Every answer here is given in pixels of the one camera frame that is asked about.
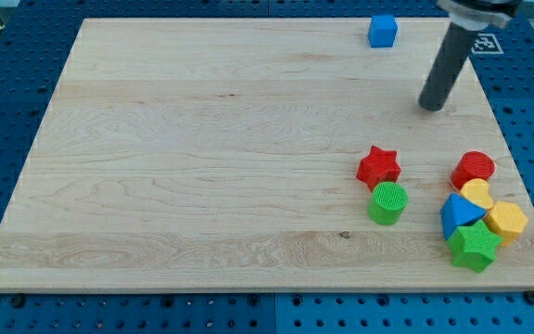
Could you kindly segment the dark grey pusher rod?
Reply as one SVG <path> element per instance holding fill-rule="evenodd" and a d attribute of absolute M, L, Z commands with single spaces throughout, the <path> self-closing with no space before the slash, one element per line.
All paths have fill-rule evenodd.
<path fill-rule="evenodd" d="M 477 35 L 477 31 L 450 23 L 418 97 L 422 109 L 439 111 L 444 108 Z"/>

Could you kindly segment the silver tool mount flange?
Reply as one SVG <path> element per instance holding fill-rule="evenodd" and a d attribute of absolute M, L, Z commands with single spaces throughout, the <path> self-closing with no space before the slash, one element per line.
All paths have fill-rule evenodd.
<path fill-rule="evenodd" d="M 468 31 L 481 31 L 489 26 L 505 29 L 517 15 L 523 0 L 437 0 L 451 21 Z"/>

